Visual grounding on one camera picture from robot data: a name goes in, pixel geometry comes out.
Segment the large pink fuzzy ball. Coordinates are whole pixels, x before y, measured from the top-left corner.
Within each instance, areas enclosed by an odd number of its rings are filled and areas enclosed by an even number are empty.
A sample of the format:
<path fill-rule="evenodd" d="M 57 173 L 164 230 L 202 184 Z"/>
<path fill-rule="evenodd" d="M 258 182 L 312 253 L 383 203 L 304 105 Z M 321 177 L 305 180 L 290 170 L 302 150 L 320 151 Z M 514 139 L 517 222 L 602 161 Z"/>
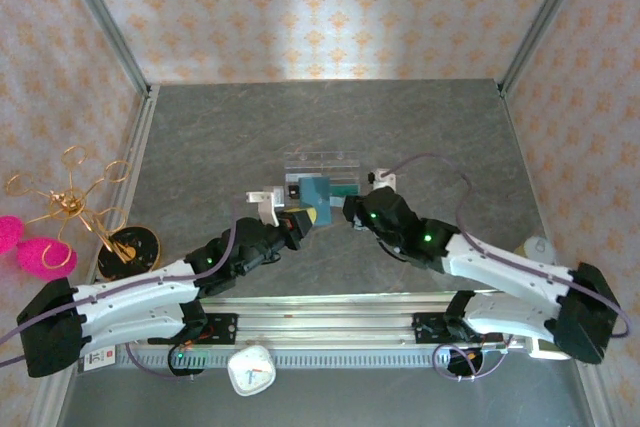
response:
<path fill-rule="evenodd" d="M 73 272 L 77 253 L 57 239 L 36 237 L 17 244 L 17 260 L 27 273 L 43 281 L 52 281 Z"/>

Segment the aluminium frame post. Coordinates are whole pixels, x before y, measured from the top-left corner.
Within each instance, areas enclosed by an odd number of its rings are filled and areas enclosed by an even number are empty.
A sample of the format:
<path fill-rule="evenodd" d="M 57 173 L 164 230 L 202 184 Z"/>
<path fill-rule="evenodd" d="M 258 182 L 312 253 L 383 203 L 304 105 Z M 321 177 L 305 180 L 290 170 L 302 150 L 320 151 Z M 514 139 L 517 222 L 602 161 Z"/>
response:
<path fill-rule="evenodd" d="M 565 0 L 543 0 L 530 27 L 517 48 L 502 79 L 497 83 L 499 95 L 506 99 L 529 64 L 544 35 L 550 28 Z"/>
<path fill-rule="evenodd" d="M 151 85 L 146 80 L 142 70 L 136 61 L 121 29 L 115 22 L 105 0 L 84 0 L 93 18 L 98 23 L 105 34 L 109 45 L 114 51 L 117 59 L 123 67 L 129 80 L 132 82 L 137 93 L 142 97 L 147 97 L 151 90 Z"/>

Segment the yellow can with white lid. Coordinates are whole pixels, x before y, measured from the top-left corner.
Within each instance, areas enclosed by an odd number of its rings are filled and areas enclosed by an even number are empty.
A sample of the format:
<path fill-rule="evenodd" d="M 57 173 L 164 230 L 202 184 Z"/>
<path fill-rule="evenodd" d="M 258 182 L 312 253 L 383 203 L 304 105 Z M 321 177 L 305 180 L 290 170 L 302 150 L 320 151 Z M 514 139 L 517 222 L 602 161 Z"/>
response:
<path fill-rule="evenodd" d="M 540 236 L 531 236 L 518 246 L 515 254 L 543 264 L 556 264 L 556 251 L 552 243 Z"/>

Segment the clear acrylic card stand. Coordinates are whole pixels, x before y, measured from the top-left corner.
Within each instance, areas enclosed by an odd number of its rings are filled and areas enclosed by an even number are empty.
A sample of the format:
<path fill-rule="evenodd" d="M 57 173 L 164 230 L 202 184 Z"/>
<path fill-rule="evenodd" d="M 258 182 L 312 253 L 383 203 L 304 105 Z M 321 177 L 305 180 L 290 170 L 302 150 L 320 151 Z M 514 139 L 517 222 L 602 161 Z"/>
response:
<path fill-rule="evenodd" d="M 299 185 L 301 177 L 324 176 L 330 179 L 330 184 L 358 184 L 361 191 L 361 163 L 356 151 L 293 151 L 284 153 L 284 193 L 285 204 L 293 205 L 299 199 L 288 196 L 289 185 Z M 331 197 L 332 207 L 338 207 L 341 202 Z"/>

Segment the small pink fuzzy ball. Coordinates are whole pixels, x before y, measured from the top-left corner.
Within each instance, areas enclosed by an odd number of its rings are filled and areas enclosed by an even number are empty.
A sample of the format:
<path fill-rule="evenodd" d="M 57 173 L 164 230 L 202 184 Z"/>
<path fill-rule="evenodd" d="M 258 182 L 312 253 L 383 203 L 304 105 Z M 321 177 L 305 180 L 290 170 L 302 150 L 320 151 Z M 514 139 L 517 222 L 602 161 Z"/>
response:
<path fill-rule="evenodd" d="M 0 216 L 0 255 L 14 249 L 24 233 L 24 223 L 16 216 Z"/>

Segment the aluminium mounting rail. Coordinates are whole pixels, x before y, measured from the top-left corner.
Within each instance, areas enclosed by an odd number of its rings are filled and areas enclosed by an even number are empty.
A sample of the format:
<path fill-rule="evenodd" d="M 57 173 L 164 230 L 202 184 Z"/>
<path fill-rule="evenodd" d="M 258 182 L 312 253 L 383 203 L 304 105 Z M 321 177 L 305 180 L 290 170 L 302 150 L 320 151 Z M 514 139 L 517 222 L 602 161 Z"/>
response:
<path fill-rule="evenodd" d="M 412 318 L 443 312 L 453 292 L 209 298 L 207 313 L 233 313 L 236 349 L 409 350 Z"/>

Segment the black base electronics module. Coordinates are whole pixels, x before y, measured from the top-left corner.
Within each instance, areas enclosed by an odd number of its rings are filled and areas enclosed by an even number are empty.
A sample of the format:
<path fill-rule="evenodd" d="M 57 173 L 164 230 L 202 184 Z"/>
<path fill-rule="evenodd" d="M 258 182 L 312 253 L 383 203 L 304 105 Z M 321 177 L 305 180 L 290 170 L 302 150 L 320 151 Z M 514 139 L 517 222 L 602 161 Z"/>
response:
<path fill-rule="evenodd" d="M 195 377 L 204 372 L 200 361 L 182 345 L 174 345 L 169 349 L 167 366 L 175 377 Z"/>
<path fill-rule="evenodd" d="M 444 370 L 435 365 L 442 352 L 448 355 Z M 484 354 L 479 349 L 462 349 L 453 344 L 441 344 L 433 351 L 432 361 L 434 370 L 440 377 L 455 382 L 474 382 L 480 377 L 484 366 Z"/>

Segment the aluminium table side rail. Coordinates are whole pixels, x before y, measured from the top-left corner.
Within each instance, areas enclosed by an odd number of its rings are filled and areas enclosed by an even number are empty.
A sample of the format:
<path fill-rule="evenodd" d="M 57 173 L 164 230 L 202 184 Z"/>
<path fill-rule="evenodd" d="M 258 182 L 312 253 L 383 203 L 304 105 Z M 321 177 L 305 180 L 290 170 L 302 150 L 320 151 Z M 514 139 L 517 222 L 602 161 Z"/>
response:
<path fill-rule="evenodd" d="M 124 160 L 131 165 L 131 173 L 116 185 L 111 198 L 112 205 L 122 209 L 125 214 L 129 214 L 133 203 L 159 90 L 159 85 L 152 85 L 140 102 L 124 152 Z M 67 391 L 77 369 L 78 362 L 75 362 L 65 370 L 40 380 L 26 427 L 58 426 Z"/>
<path fill-rule="evenodd" d="M 509 124 L 513 131 L 514 137 L 518 149 L 520 151 L 524 168 L 527 174 L 528 182 L 531 188 L 531 192 L 534 198 L 536 209 L 540 218 L 542 232 L 547 238 L 550 238 L 547 222 L 544 220 L 540 203 L 538 201 L 537 192 L 533 182 L 533 174 L 526 162 L 525 149 L 521 142 L 520 136 L 516 129 L 515 121 L 509 110 L 509 104 L 505 97 L 500 98 L 501 104 L 508 117 Z M 600 366 L 590 365 L 575 361 L 576 364 L 576 377 L 580 380 L 582 389 L 586 398 L 586 405 L 588 408 L 589 417 L 594 427 L 616 427 L 615 419 L 613 418 L 611 406 L 604 389 L 604 381 L 600 372 Z"/>

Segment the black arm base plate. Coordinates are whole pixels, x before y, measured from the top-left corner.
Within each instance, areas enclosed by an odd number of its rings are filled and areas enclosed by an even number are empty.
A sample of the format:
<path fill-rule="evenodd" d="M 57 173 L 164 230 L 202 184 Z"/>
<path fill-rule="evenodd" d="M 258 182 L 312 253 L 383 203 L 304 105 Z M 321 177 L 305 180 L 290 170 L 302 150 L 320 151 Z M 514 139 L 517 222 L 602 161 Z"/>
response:
<path fill-rule="evenodd" d="M 234 345 L 238 318 L 234 313 L 205 313 L 189 320 L 175 336 L 149 338 L 147 342 L 150 345 Z"/>
<path fill-rule="evenodd" d="M 464 328 L 442 312 L 417 312 L 411 327 L 417 344 L 444 344 L 466 340 Z"/>

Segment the white label with red mark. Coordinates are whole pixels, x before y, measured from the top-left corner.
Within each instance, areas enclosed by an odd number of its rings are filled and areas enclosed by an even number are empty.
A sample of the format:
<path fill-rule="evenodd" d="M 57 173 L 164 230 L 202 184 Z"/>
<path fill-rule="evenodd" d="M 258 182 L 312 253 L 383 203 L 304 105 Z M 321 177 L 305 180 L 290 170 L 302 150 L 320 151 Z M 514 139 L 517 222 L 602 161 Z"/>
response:
<path fill-rule="evenodd" d="M 116 363 L 116 347 L 103 347 L 84 355 L 79 361 L 78 371 L 86 373 L 112 366 Z"/>

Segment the blue card holder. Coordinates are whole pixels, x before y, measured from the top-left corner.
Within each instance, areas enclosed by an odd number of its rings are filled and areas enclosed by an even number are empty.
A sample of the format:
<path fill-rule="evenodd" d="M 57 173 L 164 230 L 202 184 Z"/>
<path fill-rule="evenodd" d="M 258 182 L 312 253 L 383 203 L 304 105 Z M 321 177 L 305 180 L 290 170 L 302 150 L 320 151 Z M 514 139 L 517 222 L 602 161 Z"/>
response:
<path fill-rule="evenodd" d="M 299 179 L 301 207 L 312 207 L 316 211 L 316 227 L 328 226 L 332 223 L 330 203 L 330 179 L 324 176 L 301 177 Z"/>

